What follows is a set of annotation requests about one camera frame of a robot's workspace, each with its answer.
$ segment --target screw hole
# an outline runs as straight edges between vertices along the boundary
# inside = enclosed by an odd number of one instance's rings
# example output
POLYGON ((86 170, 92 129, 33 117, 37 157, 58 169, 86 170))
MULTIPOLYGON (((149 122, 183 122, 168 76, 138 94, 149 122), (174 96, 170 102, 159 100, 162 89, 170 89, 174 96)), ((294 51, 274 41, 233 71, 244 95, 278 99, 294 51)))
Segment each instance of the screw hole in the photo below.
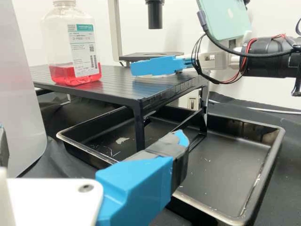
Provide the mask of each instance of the screw hole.
POLYGON ((93 185, 83 185, 79 188, 79 192, 86 193, 92 191, 94 188, 93 185))

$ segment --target white residue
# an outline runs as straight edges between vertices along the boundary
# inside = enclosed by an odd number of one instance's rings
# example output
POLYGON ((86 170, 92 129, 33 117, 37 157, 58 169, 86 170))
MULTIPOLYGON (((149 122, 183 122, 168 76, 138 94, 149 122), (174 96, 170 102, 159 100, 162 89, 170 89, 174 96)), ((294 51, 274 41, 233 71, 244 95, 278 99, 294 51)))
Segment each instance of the white residue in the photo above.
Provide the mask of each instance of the white residue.
POLYGON ((116 140, 117 144, 122 144, 123 142, 129 140, 130 138, 125 138, 125 137, 120 137, 119 139, 116 140))

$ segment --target bottle label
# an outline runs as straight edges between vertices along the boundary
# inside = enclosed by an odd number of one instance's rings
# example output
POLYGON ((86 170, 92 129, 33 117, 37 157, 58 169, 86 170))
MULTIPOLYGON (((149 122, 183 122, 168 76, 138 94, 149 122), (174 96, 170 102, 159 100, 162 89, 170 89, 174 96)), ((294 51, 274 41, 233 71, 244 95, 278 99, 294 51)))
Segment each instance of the bottle label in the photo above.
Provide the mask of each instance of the bottle label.
POLYGON ((68 24, 75 77, 98 74, 98 59, 92 24, 68 24))

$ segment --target red wire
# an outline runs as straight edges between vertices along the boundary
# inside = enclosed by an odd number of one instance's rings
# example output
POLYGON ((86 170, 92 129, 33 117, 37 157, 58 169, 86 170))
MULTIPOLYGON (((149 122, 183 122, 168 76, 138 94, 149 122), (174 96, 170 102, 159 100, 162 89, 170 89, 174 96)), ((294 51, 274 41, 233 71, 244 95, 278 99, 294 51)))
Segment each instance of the red wire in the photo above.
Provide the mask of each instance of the red wire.
MULTIPOLYGON (((254 42, 256 42, 256 41, 257 41, 257 38, 251 39, 251 40, 249 41, 249 43, 248 43, 248 45, 247 45, 247 48, 246 48, 246 53, 249 52, 251 45, 252 45, 254 42)), ((229 82, 233 82, 233 81, 239 76, 239 73, 242 71, 242 69, 245 67, 246 61, 247 61, 247 58, 244 57, 243 62, 242 62, 242 64, 241 64, 241 67, 240 67, 239 71, 236 73, 236 75, 234 75, 232 78, 230 78, 230 79, 228 79, 228 80, 226 80, 226 81, 222 81, 221 83, 227 84, 227 83, 229 83, 229 82)))
MULTIPOLYGON (((272 39, 277 39, 277 38, 286 38, 286 34, 278 34, 272 37, 272 39)), ((250 51, 251 45, 256 42, 258 40, 258 38, 253 38, 248 42, 248 45, 246 47, 246 53, 248 53, 250 51)), ((239 71, 230 79, 226 80, 226 81, 222 81, 222 84, 227 84, 230 82, 235 81, 235 79, 237 79, 237 77, 239 76, 239 73, 242 72, 242 70, 244 69, 245 65, 246 65, 246 61, 247 61, 247 57, 244 57, 243 62, 241 64, 241 67, 239 69, 239 71)))

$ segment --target metal tray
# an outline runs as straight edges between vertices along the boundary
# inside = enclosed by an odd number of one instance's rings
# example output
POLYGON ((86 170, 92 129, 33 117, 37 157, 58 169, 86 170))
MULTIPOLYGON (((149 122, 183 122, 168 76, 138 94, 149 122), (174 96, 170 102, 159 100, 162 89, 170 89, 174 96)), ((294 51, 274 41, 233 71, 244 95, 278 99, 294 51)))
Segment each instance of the metal tray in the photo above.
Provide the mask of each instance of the metal tray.
MULTIPOLYGON (((193 141, 200 134, 196 116, 169 106, 145 116, 146 146, 187 118, 184 133, 193 141)), ((256 216, 285 131, 216 114, 208 115, 207 125, 207 136, 192 149, 187 177, 173 196, 228 225, 247 225, 256 216)), ((71 154, 99 169, 136 152, 134 116, 126 107, 65 129, 57 137, 71 154)), ((177 206, 169 208, 186 217, 177 206)))

